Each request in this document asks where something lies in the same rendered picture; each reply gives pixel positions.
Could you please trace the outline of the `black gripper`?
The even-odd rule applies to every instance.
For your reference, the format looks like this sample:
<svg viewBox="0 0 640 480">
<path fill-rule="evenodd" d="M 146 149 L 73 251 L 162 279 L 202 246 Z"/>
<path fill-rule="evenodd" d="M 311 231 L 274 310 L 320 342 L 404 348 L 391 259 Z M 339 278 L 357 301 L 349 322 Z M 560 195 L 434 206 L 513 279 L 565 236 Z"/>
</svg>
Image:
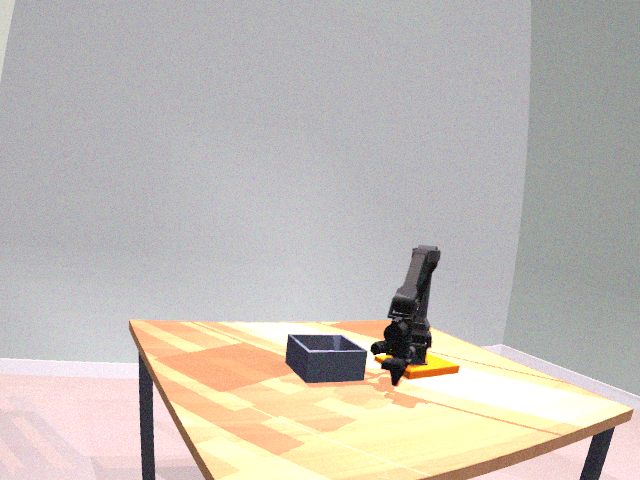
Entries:
<svg viewBox="0 0 640 480">
<path fill-rule="evenodd" d="M 398 380 L 400 380 L 408 368 L 412 359 L 407 359 L 411 354 L 413 358 L 416 353 L 416 349 L 410 346 L 412 342 L 412 337 L 408 337 L 399 341 L 398 343 L 392 344 L 390 355 L 392 357 L 387 357 L 383 360 L 380 369 L 389 370 L 391 374 L 391 383 L 393 386 L 396 386 Z"/>
</svg>

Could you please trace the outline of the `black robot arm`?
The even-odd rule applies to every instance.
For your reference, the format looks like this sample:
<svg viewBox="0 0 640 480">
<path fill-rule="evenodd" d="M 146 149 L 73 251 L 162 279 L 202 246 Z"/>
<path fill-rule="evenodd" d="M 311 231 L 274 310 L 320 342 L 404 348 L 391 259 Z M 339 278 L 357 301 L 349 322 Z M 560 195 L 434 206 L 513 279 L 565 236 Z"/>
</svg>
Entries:
<svg viewBox="0 0 640 480">
<path fill-rule="evenodd" d="M 369 352 L 372 355 L 386 353 L 389 356 L 392 344 L 412 337 L 410 346 L 416 349 L 416 353 L 413 358 L 411 354 L 407 358 L 412 359 L 409 365 L 428 365 L 425 359 L 427 349 L 432 346 L 432 336 L 427 308 L 432 273 L 439 259 L 440 250 L 437 246 L 419 245 L 418 248 L 412 248 L 412 260 L 405 281 L 392 299 L 388 314 L 388 318 L 392 318 L 391 324 L 383 331 L 385 340 L 371 345 Z"/>
</svg>

